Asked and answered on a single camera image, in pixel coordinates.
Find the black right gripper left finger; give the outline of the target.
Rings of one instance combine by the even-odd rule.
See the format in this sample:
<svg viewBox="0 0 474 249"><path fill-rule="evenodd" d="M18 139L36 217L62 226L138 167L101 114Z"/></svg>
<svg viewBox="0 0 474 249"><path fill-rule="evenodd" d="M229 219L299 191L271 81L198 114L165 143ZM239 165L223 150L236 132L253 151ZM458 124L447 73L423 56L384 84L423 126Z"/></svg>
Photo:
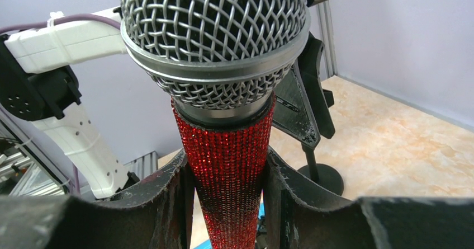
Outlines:
<svg viewBox="0 0 474 249"><path fill-rule="evenodd" d="M2 248L189 248L194 184L184 151L104 201L1 197Z"/></svg>

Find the red glitter microphone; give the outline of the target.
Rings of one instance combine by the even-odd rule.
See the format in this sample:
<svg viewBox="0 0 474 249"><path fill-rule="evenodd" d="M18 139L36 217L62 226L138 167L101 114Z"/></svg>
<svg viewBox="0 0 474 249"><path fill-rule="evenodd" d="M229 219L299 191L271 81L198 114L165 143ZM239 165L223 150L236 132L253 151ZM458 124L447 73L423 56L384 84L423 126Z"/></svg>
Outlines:
<svg viewBox="0 0 474 249"><path fill-rule="evenodd" d="M208 235L258 211L275 88L309 36L307 0L121 0L132 60L171 96Z"/></svg>

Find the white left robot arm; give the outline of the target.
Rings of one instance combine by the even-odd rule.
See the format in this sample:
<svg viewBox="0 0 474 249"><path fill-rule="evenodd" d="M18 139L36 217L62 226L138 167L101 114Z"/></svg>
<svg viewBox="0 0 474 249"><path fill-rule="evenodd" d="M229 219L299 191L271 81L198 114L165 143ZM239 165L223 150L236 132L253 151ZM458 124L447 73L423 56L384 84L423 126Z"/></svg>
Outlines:
<svg viewBox="0 0 474 249"><path fill-rule="evenodd" d="M105 199L138 182L91 124L71 65L128 54L171 95L200 194L259 194L275 88L327 0L121 0L1 30L1 104L46 133Z"/></svg>

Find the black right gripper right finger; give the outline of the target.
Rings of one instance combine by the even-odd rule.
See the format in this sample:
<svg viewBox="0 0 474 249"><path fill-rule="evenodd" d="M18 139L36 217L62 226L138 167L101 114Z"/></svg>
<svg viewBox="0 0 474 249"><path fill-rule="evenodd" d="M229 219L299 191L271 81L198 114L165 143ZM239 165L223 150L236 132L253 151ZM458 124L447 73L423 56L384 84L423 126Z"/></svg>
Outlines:
<svg viewBox="0 0 474 249"><path fill-rule="evenodd" d="M348 200L268 151L263 187L269 248L472 248L473 199Z"/></svg>

